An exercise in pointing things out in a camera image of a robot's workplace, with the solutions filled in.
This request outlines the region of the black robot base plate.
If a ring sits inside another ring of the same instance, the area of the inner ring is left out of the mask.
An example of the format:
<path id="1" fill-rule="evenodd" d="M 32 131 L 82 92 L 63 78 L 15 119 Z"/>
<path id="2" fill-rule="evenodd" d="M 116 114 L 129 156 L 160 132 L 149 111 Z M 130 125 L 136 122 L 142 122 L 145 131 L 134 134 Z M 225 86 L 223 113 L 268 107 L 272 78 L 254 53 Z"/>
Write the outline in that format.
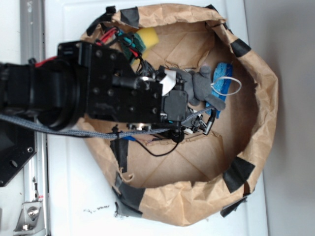
<path id="1" fill-rule="evenodd" d="M 35 132 L 0 122 L 0 186 L 7 186 L 36 153 Z"/>

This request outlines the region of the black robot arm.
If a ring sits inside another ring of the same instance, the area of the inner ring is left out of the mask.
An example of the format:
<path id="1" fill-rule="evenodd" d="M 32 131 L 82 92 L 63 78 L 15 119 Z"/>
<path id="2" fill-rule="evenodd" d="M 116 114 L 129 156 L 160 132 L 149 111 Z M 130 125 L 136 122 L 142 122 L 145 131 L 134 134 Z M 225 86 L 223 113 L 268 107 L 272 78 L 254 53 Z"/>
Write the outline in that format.
<path id="1" fill-rule="evenodd" d="M 79 118 L 159 124 L 162 85 L 145 81 L 115 49 L 74 41 L 41 63 L 1 64 L 0 112 L 37 118 L 53 130 Z"/>

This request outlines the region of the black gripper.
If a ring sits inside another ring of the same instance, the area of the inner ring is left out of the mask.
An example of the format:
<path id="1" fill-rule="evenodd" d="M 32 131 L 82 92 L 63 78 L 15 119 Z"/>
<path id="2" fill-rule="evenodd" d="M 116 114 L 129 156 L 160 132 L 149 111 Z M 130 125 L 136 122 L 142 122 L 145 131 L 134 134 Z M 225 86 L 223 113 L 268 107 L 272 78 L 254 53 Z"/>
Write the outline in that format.
<path id="1" fill-rule="evenodd" d="M 78 80 L 84 114 L 124 123 L 162 121 L 162 85 L 136 75 L 125 55 L 85 41 L 61 43 L 58 62 Z"/>

